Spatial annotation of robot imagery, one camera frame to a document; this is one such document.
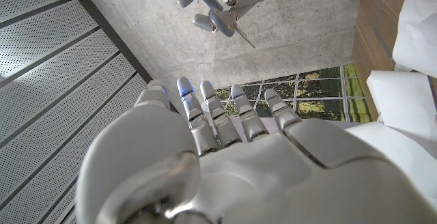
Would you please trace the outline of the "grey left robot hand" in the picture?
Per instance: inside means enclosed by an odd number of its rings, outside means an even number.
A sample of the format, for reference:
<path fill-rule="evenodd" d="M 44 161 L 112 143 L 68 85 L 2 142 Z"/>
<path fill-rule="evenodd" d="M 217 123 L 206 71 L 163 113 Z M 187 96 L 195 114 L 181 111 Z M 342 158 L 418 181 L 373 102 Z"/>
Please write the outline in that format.
<path fill-rule="evenodd" d="M 79 223 L 435 223 L 436 207 L 391 157 L 265 93 L 269 132 L 239 85 L 238 132 L 204 81 L 204 111 L 178 79 L 185 115 L 150 81 L 92 142 L 79 171 Z"/>

